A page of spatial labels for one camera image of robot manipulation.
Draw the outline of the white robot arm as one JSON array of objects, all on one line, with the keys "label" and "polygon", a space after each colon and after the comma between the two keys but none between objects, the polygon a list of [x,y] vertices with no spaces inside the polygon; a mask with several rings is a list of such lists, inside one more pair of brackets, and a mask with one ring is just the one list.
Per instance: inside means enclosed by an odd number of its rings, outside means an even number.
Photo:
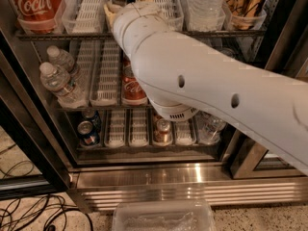
[{"label": "white robot arm", "polygon": [[105,15],[153,108],[175,121],[197,109],[231,124],[301,172],[308,170],[308,84],[232,59],[169,29],[152,0]]}]

